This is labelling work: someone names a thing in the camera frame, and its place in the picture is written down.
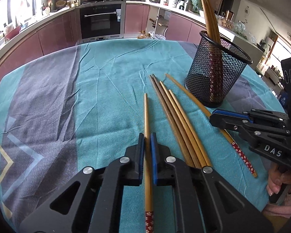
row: triangular cutout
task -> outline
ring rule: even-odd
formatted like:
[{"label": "triangular cutout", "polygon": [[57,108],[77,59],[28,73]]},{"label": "triangular cutout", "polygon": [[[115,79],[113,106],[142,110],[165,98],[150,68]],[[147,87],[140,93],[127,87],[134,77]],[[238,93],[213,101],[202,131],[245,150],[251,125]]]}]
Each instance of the triangular cutout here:
[{"label": "triangular cutout", "polygon": [[221,182],[216,182],[215,186],[221,198],[224,210],[227,214],[232,214],[244,208],[244,204],[235,197]]},{"label": "triangular cutout", "polygon": [[68,187],[56,200],[50,204],[50,209],[57,211],[62,215],[67,215],[72,202],[78,192],[80,187],[80,182],[74,182],[70,187]]}]

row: teal tablecloth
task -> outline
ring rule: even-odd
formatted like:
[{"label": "teal tablecloth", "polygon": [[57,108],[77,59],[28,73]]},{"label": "teal tablecloth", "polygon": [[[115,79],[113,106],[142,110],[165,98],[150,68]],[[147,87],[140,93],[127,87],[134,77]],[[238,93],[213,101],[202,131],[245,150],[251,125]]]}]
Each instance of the teal tablecloth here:
[{"label": "teal tablecloth", "polygon": [[[165,73],[183,82],[196,52],[189,43],[108,40],[64,49],[34,60],[0,83],[0,207],[18,229],[21,221],[85,166],[121,157],[143,132],[148,93],[151,132],[183,158],[148,76],[172,89],[188,114],[214,168],[262,210],[268,202],[261,158],[233,138],[255,168],[254,178],[232,146]],[[247,66],[221,108],[283,111]],[[120,232],[144,232],[144,189],[125,187]],[[156,232],[174,232],[170,187],[154,188]]]}]

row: built-in oven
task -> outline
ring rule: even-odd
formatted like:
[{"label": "built-in oven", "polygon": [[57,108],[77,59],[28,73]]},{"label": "built-in oven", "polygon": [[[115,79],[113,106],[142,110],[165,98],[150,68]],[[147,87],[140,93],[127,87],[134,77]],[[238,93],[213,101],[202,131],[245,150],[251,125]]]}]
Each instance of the built-in oven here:
[{"label": "built-in oven", "polygon": [[104,2],[79,7],[81,43],[123,38],[125,2]]}]

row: mesh pen holder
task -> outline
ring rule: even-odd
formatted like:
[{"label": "mesh pen holder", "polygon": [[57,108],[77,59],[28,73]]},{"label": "mesh pen holder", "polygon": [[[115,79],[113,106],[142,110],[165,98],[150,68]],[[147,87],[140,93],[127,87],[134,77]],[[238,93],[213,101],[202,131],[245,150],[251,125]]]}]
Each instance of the mesh pen holder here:
[{"label": "mesh pen holder", "polygon": [[184,86],[207,107],[222,104],[251,58],[235,44],[221,37],[221,44],[201,31],[201,41]]}]

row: hand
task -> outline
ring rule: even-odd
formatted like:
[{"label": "hand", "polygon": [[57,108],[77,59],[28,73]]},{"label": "hand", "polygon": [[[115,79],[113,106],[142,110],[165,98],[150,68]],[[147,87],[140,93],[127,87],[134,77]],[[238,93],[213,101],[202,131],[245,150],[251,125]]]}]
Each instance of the hand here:
[{"label": "hand", "polygon": [[274,193],[278,194],[282,184],[291,184],[291,171],[281,173],[278,171],[278,165],[272,163],[271,169],[268,171],[268,184],[266,186],[269,196]]}]

